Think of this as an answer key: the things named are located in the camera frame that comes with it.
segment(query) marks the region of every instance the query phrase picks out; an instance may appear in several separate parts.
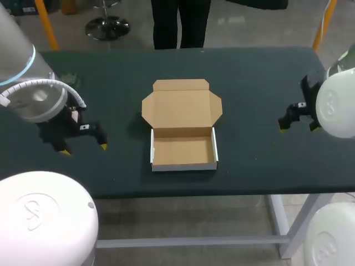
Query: chrome stool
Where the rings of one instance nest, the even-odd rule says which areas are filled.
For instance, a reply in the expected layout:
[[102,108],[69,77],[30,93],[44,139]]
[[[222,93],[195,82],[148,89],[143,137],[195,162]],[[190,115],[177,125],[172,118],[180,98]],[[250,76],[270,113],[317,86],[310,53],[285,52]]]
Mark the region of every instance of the chrome stool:
[[128,21],[117,16],[107,14],[106,0],[99,0],[99,9],[103,16],[95,18],[85,26],[87,36],[95,40],[117,40],[129,33]]

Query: white box edge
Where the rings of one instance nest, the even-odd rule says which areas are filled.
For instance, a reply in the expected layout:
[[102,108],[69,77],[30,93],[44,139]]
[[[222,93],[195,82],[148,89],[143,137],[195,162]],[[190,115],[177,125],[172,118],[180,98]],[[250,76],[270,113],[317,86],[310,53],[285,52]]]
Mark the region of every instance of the white box edge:
[[167,172],[167,171],[198,171],[198,170],[216,170],[218,165],[218,151],[215,128],[212,127],[211,132],[212,147],[214,151],[215,162],[213,163],[195,163],[188,165],[153,165],[154,160],[154,130],[150,133],[150,164],[153,172]]

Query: robotic arm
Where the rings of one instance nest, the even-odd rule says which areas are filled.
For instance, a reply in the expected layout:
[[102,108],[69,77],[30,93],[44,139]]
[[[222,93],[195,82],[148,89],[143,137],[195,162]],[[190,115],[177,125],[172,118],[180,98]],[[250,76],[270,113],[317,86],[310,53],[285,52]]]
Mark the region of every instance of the robotic arm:
[[39,137],[56,151],[71,155],[66,139],[82,135],[95,137],[105,150],[108,139],[100,123],[83,120],[84,100],[58,80],[1,4],[0,24],[0,105],[35,123]]
[[355,137],[355,46],[327,71],[305,76],[301,83],[304,102],[291,104],[279,118],[281,130],[289,129],[303,115],[310,116],[310,130],[319,127],[332,136]]

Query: gray floor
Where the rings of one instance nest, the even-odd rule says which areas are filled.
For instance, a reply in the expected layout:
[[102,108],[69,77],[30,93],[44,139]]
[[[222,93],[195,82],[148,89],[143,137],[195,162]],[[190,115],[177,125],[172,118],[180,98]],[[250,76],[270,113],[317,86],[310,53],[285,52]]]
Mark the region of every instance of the gray floor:
[[[224,0],[212,0],[205,47],[311,46],[328,0],[290,0],[285,11],[261,11]],[[80,0],[77,16],[50,15],[61,50],[152,49],[153,19],[149,0],[123,0],[110,9],[125,17],[131,33],[114,43],[84,35],[84,25],[99,15]],[[338,0],[318,54],[328,67],[355,42],[355,2]],[[49,44],[36,16],[21,17],[21,28],[39,50]],[[293,222],[306,195],[283,197]],[[333,201],[350,201],[339,194]],[[98,201],[100,238],[231,236],[272,233],[263,196],[130,199]],[[116,265],[248,265],[303,266],[303,250],[280,260],[274,245],[127,248],[98,250],[99,266]]]

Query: yellow pole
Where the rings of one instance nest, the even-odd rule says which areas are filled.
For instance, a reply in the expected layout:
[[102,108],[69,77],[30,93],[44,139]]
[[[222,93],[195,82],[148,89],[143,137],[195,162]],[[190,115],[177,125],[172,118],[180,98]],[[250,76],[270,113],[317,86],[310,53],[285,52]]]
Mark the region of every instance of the yellow pole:
[[321,41],[323,40],[324,36],[326,35],[327,29],[328,29],[329,23],[331,21],[331,18],[333,16],[333,12],[334,12],[336,5],[337,5],[337,0],[331,0],[331,2],[329,3],[329,6],[324,14],[323,23],[321,23],[321,25],[319,26],[318,31],[317,31],[317,35],[315,38],[315,42],[313,43],[313,50],[314,51],[316,51],[318,49],[318,46],[320,45]]
[[50,47],[53,51],[58,51],[59,50],[58,42],[57,39],[55,38],[53,28],[49,21],[48,13],[43,3],[43,0],[35,0],[35,4],[37,6],[38,14],[40,20],[42,21],[43,28],[47,35],[47,39],[49,41]]

